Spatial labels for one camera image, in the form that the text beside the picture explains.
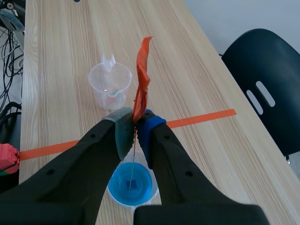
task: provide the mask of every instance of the blue water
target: blue water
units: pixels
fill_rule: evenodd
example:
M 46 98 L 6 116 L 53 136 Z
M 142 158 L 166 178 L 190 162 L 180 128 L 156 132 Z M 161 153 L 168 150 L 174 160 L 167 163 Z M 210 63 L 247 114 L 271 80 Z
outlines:
M 124 163 L 116 169 L 108 183 L 108 189 L 118 202 L 135 206 L 150 199 L 152 179 L 143 165 L 135 163 L 129 191 L 132 164 Z

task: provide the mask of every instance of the clear plastic cup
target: clear plastic cup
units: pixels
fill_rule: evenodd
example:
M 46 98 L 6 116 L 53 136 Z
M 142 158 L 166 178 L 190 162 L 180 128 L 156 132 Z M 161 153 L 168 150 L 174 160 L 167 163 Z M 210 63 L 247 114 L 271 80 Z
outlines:
M 113 55 L 110 60 L 103 55 L 102 62 L 89 72 L 88 80 L 99 105 L 114 110 L 121 108 L 127 99 L 132 73 L 126 66 L 117 63 Z
M 107 192 L 119 205 L 131 207 L 134 210 L 138 206 L 152 203 L 158 194 L 158 184 L 154 172 L 148 168 L 144 153 L 137 150 L 130 186 L 132 162 L 133 150 L 120 162 L 113 173 L 107 185 Z

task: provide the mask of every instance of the red cloth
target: red cloth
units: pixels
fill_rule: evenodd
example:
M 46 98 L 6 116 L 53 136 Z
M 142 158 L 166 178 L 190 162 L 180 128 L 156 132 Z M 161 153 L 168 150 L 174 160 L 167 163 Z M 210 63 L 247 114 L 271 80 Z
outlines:
M 147 59 L 149 55 L 149 42 L 152 37 L 145 37 L 142 40 L 141 48 L 137 53 L 136 70 L 138 77 L 138 87 L 135 96 L 135 104 L 132 115 L 133 122 L 136 123 L 144 114 L 147 108 L 148 101 L 148 85 L 150 78 L 147 75 Z

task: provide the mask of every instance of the wooden table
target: wooden table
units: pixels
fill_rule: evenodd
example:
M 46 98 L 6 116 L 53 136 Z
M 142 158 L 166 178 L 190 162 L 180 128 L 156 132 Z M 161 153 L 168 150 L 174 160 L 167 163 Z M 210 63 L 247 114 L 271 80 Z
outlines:
M 29 0 L 26 6 L 22 150 L 80 139 L 110 111 L 87 74 L 114 54 L 133 72 L 150 44 L 148 108 L 167 121 L 233 108 L 237 115 L 173 131 L 225 195 L 260 205 L 272 224 L 300 223 L 300 182 L 181 0 Z M 21 162 L 25 181 L 57 154 Z M 132 224 L 105 194 L 97 224 Z

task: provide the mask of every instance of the chair backrest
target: chair backrest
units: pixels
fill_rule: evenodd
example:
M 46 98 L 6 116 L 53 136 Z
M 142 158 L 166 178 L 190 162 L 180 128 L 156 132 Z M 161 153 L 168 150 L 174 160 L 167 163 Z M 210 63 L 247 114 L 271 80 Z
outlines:
M 275 33 L 255 29 L 222 60 L 283 155 L 300 151 L 300 55 Z

